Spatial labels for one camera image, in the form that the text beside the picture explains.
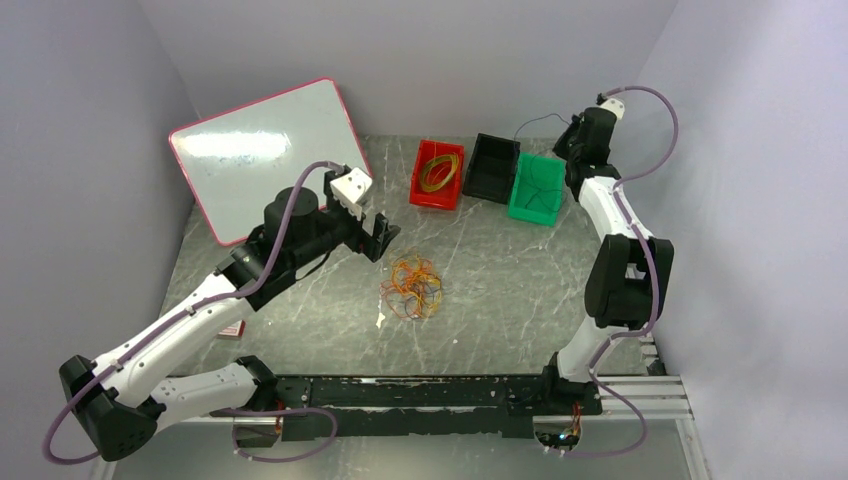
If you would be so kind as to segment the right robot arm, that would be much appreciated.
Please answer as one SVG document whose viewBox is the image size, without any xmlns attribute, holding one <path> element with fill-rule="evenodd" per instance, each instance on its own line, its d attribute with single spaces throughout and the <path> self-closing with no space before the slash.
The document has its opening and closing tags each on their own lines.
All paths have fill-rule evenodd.
<svg viewBox="0 0 848 480">
<path fill-rule="evenodd" d="M 624 104 L 607 99 L 573 116 L 554 146 L 565 162 L 565 186 L 589 215 L 600 248 L 584 290 L 586 316 L 572 340 L 544 369 L 539 391 L 550 413 L 565 413 L 596 394 L 598 364 L 623 339 L 644 333 L 659 318 L 674 247 L 655 237 L 634 213 L 610 142 Z"/>
</svg>

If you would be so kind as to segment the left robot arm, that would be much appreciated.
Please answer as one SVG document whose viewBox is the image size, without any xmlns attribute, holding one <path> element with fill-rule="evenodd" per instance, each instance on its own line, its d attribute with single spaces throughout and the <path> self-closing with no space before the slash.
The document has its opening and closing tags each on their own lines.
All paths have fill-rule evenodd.
<svg viewBox="0 0 848 480">
<path fill-rule="evenodd" d="M 75 418 L 96 457 L 112 462 L 138 451 L 183 420 L 216 411 L 277 415 L 284 411 L 277 376 L 243 356 L 211 372 L 174 377 L 173 370 L 224 328 L 248 318 L 315 273 L 339 246 L 378 261 L 399 228 L 377 214 L 363 226 L 372 178 L 327 162 L 326 200 L 302 181 L 279 192 L 264 221 L 182 302 L 132 339 L 94 359 L 76 355 L 59 370 Z"/>
</svg>

